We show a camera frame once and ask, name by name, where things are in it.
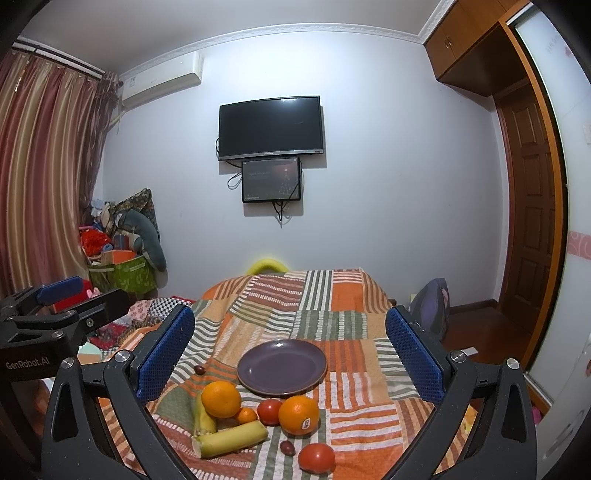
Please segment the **banana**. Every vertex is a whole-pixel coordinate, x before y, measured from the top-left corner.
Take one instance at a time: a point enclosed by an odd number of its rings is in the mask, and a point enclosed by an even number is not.
[[[268,435],[260,421],[250,421],[210,435],[194,436],[193,450],[199,458],[211,458],[255,445],[266,440]]]
[[[201,402],[201,392],[199,392],[193,404],[193,435],[206,435],[216,432],[216,421],[205,411]]]

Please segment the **striped blanket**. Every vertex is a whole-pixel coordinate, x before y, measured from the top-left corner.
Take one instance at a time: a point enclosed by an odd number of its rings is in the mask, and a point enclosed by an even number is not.
[[[174,302],[167,301],[172,308]],[[325,353],[328,373],[307,394],[319,402],[320,427],[311,436],[291,438],[296,451],[313,442],[325,442],[335,450],[337,467],[322,478],[381,478],[433,408],[419,399],[386,337],[389,307],[385,293],[362,270],[254,275],[221,282],[192,304],[193,338],[161,397],[148,409],[199,479],[318,478],[302,472],[297,457],[280,452],[279,444],[287,438],[280,427],[269,427],[269,440],[256,447],[210,460],[196,458],[190,438],[194,396],[207,383],[235,383],[243,406],[256,408],[261,397],[241,386],[236,376],[241,356],[272,339],[306,340]],[[133,348],[156,327],[136,330],[122,348]],[[206,368],[202,377],[193,370],[198,364]],[[103,412],[125,463],[141,471],[107,401]],[[453,464],[466,438],[460,429],[440,469]]]

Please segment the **air conditioner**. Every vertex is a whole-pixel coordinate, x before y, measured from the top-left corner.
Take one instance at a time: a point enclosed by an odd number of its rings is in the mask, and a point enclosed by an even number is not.
[[[169,93],[200,85],[202,75],[203,57],[198,51],[162,62],[124,82],[123,107],[131,110]]]

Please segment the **green storage box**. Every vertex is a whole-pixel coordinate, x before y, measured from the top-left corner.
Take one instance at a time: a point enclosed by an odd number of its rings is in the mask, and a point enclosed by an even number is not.
[[[154,271],[142,256],[115,265],[89,267],[88,273],[93,286],[101,292],[120,288],[143,295],[156,288]]]

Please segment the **pink wallpaper border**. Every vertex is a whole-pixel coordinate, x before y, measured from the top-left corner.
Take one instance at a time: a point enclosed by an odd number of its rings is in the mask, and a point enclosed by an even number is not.
[[[591,235],[569,232],[569,243],[566,252],[591,260]]]

